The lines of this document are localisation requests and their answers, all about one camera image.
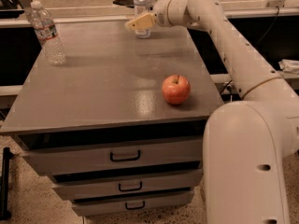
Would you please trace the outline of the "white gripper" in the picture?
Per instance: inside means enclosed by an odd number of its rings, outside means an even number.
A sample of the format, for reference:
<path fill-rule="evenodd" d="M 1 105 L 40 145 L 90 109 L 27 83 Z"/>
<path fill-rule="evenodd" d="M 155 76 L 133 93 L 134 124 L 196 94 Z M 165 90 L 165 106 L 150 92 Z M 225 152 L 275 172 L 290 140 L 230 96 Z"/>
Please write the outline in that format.
<path fill-rule="evenodd" d="M 152 13 L 146 12 L 129 20 L 124 24 L 129 31 L 146 30 L 157 23 L 160 26 L 168 26 L 169 20 L 167 15 L 167 7 L 169 0 L 157 0 L 153 6 Z"/>

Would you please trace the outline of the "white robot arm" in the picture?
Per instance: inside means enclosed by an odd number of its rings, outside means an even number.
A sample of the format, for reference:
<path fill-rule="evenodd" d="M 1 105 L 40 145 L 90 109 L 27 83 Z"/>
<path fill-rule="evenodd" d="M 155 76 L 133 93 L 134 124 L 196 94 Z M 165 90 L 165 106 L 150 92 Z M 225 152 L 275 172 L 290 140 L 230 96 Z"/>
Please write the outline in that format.
<path fill-rule="evenodd" d="M 207 32 L 240 97 L 206 123 L 207 224 L 290 224 L 283 160 L 299 149 L 299 96 L 229 22 L 220 0 L 158 0 L 125 26 L 155 24 Z"/>

